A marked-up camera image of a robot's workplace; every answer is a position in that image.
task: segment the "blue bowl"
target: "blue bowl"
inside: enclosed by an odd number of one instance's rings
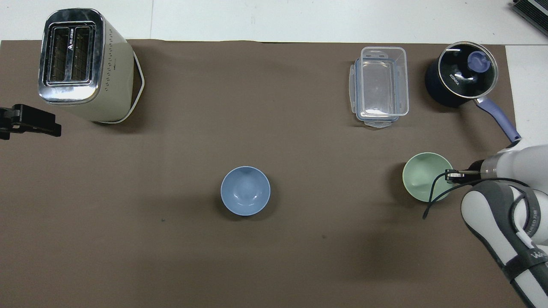
[[[222,180],[221,199],[226,208],[240,216],[260,212],[270,198],[270,183],[259,169],[241,166]]]

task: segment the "white table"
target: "white table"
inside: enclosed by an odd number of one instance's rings
[[[55,10],[93,7],[128,39],[504,44],[517,129],[533,144],[548,144],[548,37],[512,12],[510,2],[0,0],[0,40],[42,39]]]

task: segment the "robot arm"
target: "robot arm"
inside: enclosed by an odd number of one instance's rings
[[[482,178],[517,179],[531,188],[483,181],[465,195],[461,207],[466,226],[532,307],[548,307],[547,154],[548,145],[522,144],[487,158],[481,165]]]

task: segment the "plastic food container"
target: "plastic food container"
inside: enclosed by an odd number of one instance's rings
[[[406,51],[400,47],[365,47],[350,66],[352,112],[366,125],[382,128],[409,111]]]

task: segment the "blue handle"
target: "blue handle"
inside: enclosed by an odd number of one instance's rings
[[[492,100],[484,96],[476,100],[476,105],[495,119],[500,128],[503,129],[504,134],[506,134],[510,142],[514,142],[521,138],[520,134],[517,132],[508,117]]]

